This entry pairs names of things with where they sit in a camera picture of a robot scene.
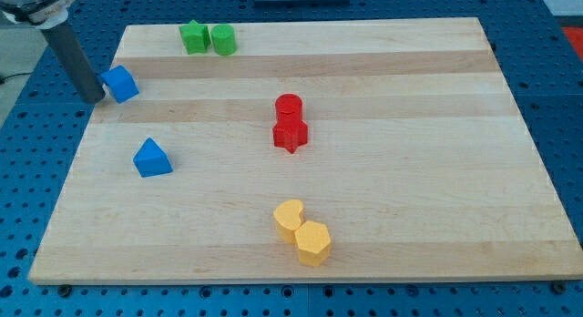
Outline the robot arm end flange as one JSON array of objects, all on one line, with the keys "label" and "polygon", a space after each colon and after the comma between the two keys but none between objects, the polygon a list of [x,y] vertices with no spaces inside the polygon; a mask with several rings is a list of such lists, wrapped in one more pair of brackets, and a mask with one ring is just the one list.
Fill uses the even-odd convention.
[{"label": "robot arm end flange", "polygon": [[13,24],[50,29],[68,19],[67,9],[76,0],[1,0],[1,12]]}]

